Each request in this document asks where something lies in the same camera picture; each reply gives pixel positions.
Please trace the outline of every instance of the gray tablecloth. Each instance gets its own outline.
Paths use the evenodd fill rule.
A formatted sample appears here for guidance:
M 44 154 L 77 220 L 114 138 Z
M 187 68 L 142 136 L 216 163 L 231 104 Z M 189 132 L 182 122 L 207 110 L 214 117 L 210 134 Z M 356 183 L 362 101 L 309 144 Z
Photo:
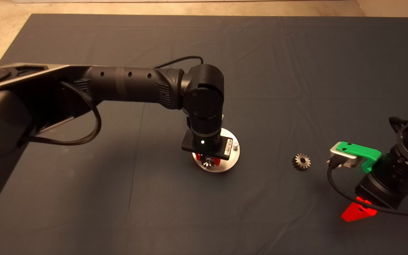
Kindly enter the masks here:
M 104 102 L 91 143 L 28 146 L 0 196 L 0 254 L 408 254 L 408 217 L 340 218 L 349 202 L 324 163 L 338 141 L 395 143 L 387 118 L 408 118 L 406 18 L 32 15 L 0 64 L 148 67 L 184 55 L 225 75 L 237 165 L 199 169 L 180 149 L 181 111 Z M 93 121 L 45 135 L 77 138 Z M 299 152 L 308 171 L 290 164 Z M 335 173 L 347 192 L 362 176 Z

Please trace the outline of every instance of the green 3d-printed bracket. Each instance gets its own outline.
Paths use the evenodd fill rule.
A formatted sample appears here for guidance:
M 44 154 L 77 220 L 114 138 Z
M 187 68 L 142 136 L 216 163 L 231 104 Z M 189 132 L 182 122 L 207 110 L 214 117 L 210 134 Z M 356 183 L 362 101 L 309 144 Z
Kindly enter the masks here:
M 351 155 L 355 155 L 357 157 L 365 158 L 366 161 L 361 165 L 361 168 L 365 173 L 371 172 L 372 166 L 382 155 L 382 152 L 376 149 L 364 147 L 350 142 L 341 142 L 341 144 L 336 147 L 336 150 L 339 152 L 345 152 Z

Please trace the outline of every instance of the metal gear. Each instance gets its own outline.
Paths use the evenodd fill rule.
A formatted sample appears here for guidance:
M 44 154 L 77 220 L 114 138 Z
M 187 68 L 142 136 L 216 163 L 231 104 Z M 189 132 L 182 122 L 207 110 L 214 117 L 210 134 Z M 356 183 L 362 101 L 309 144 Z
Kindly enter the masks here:
M 303 153 L 298 153 L 292 158 L 292 165 L 297 170 L 306 170 L 311 166 L 311 159 Z

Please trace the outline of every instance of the black cable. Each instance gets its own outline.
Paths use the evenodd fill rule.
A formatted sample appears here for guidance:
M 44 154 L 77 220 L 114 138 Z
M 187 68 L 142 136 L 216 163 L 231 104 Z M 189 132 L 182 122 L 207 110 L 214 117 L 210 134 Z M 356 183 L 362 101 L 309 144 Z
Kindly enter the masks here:
M 190 60 L 190 59 L 192 59 L 192 60 L 198 59 L 198 60 L 201 61 L 201 64 L 204 63 L 204 59 L 202 57 L 200 57 L 200 56 L 185 56 L 185 57 L 182 57 L 182 58 L 176 58 L 175 60 L 171 60 L 171 61 L 168 61 L 168 62 L 163 63 L 163 64 L 152 66 L 152 67 L 149 67 L 149 68 L 162 68 L 162 67 L 165 67 L 165 66 L 170 65 L 170 64 L 174 64 L 174 63 L 177 63 L 177 62 L 180 62 L 180 61 Z
M 81 98 L 83 98 L 83 100 L 86 102 L 89 108 L 94 112 L 95 127 L 92 130 L 92 132 L 90 132 L 89 135 L 83 138 L 80 138 L 78 140 L 73 140 L 73 141 L 59 141 L 59 140 L 54 140 L 54 139 L 49 139 L 49 138 L 44 138 L 44 137 L 35 137 L 35 136 L 21 137 L 21 141 L 72 146 L 72 145 L 81 145 L 81 144 L 88 143 L 94 140 L 94 138 L 98 135 L 98 133 L 100 132 L 100 129 L 102 128 L 102 118 L 100 117 L 100 113 L 98 112 L 97 107 L 92 103 L 92 97 L 86 94 L 86 92 L 81 90 L 79 87 L 76 87 L 67 82 L 60 82 L 60 83 L 63 86 L 67 87 L 68 89 L 72 90 L 73 92 L 77 93 Z
M 327 179 L 328 182 L 330 183 L 331 187 L 338 192 L 341 196 L 345 197 L 346 199 L 350 200 L 353 203 L 356 203 L 358 205 L 361 205 L 365 208 L 370 208 L 370 209 L 374 209 L 374 210 L 378 210 L 384 213 L 390 213 L 390 214 L 396 214 L 396 215 L 402 215 L 402 216 L 408 216 L 408 210 L 396 210 L 396 209 L 389 209 L 389 208 L 385 208 L 385 207 L 381 207 L 381 206 L 377 206 L 377 205 L 370 205 L 367 204 L 365 202 L 361 202 L 359 200 L 356 200 L 354 198 L 352 198 L 350 195 L 347 195 L 346 193 L 342 192 L 342 190 L 340 190 L 336 184 L 335 181 L 333 180 L 333 176 L 332 176 L 332 172 L 333 169 L 335 169 L 334 166 L 328 166 L 328 170 L 327 170 Z
M 395 131 L 395 133 L 397 133 L 408 123 L 408 120 L 398 117 L 390 117 L 388 119 L 388 122 L 390 122 L 390 126 Z

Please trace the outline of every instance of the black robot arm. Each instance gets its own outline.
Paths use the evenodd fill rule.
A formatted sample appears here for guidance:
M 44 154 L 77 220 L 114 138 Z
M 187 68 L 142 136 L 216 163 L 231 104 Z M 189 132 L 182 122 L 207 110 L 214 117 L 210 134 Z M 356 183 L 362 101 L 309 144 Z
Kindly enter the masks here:
M 0 67 L 0 192 L 34 135 L 93 110 L 105 100 L 159 103 L 183 109 L 188 131 L 182 148 L 228 160 L 228 137 L 220 135 L 224 78 L 215 66 L 200 64 L 188 73 L 171 68 L 13 64 Z

